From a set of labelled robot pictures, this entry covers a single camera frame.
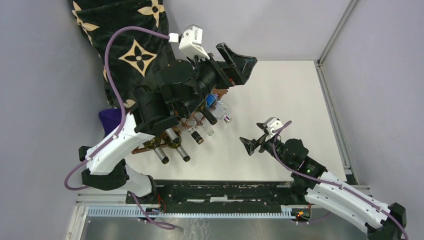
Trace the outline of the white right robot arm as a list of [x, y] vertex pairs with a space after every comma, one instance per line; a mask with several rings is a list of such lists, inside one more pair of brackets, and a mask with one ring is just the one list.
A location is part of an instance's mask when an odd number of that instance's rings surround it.
[[394, 202], [387, 204], [359, 191], [336, 177], [325, 166], [309, 156], [303, 141], [280, 139], [281, 132], [291, 124], [271, 117], [257, 126], [263, 131], [259, 139], [240, 137], [248, 155], [256, 150], [267, 152], [286, 170], [293, 182], [289, 199], [295, 204], [304, 201], [326, 209], [353, 224], [369, 240], [407, 240], [406, 208]]

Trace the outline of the green wine bottle black cap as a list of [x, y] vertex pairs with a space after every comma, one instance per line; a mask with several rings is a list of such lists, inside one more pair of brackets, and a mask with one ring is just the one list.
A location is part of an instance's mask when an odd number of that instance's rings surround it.
[[201, 107], [198, 111], [206, 118], [206, 120], [213, 126], [218, 120], [217, 118], [205, 107]]

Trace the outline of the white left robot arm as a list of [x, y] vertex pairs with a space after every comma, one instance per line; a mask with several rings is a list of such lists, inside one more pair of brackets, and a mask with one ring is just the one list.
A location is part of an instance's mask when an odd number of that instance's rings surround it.
[[180, 136], [174, 128], [194, 112], [204, 114], [212, 125], [217, 122], [205, 107], [207, 96], [213, 90], [244, 85], [258, 60], [235, 53], [225, 43], [216, 48], [221, 61], [211, 53], [207, 59], [176, 59], [135, 89], [135, 104], [124, 113], [118, 127], [97, 145], [79, 149], [86, 164], [81, 174], [84, 185], [104, 191], [124, 189], [145, 204], [156, 200], [153, 178], [127, 166], [125, 157], [145, 143], [158, 149], [162, 135], [178, 142]]

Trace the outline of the blue square vodka bottle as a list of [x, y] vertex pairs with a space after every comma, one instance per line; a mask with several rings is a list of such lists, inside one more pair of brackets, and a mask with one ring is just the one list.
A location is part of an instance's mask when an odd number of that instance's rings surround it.
[[206, 107], [212, 115], [218, 120], [224, 120], [229, 124], [233, 119], [231, 117], [231, 109], [220, 99], [215, 93], [211, 93], [206, 98]]

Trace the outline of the green wine bottle grey cap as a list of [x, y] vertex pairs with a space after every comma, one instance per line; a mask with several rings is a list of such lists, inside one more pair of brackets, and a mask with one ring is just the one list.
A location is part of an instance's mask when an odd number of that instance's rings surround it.
[[165, 130], [164, 141], [167, 144], [179, 145], [182, 139], [177, 131], [175, 131], [173, 128], [168, 128]]

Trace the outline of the brown wooden wine rack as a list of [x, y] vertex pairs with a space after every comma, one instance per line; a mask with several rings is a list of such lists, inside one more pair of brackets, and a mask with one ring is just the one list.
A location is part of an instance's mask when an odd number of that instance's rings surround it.
[[[183, 133], [189, 134], [194, 141], [201, 145], [204, 142], [203, 137], [199, 134], [199, 129], [203, 129], [206, 131], [208, 136], [214, 134], [212, 129], [212, 123], [208, 121], [208, 119], [203, 115], [203, 112], [206, 110], [210, 114], [213, 113], [212, 104], [215, 100], [221, 100], [221, 98], [228, 93], [228, 89], [216, 89], [214, 88], [212, 92], [206, 97], [206, 99], [200, 104], [200, 106], [190, 115], [189, 118], [182, 118], [179, 121], [179, 125], [174, 126], [172, 130], [175, 134], [178, 135], [179, 139], [182, 141], [183, 137], [181, 136]], [[163, 132], [158, 137], [153, 138], [153, 140], [149, 140], [146, 143], [143, 143], [139, 147], [135, 148], [131, 153], [133, 155], [138, 153], [143, 153], [147, 151], [153, 151], [158, 147], [166, 148], [168, 147], [165, 142], [165, 138], [168, 135]]]

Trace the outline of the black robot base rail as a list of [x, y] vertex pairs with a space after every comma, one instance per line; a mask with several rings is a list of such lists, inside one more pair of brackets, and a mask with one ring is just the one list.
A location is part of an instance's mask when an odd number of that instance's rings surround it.
[[138, 198], [142, 205], [162, 204], [166, 214], [267, 214], [307, 201], [289, 181], [165, 180]]

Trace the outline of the tall clear glass bottle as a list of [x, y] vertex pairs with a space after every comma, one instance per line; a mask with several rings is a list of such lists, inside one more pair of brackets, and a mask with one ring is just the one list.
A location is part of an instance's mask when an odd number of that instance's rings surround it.
[[196, 121], [196, 126], [198, 128], [202, 128], [206, 131], [208, 136], [212, 136], [215, 132], [212, 129], [212, 125], [209, 121], [199, 112], [194, 115], [194, 119]]

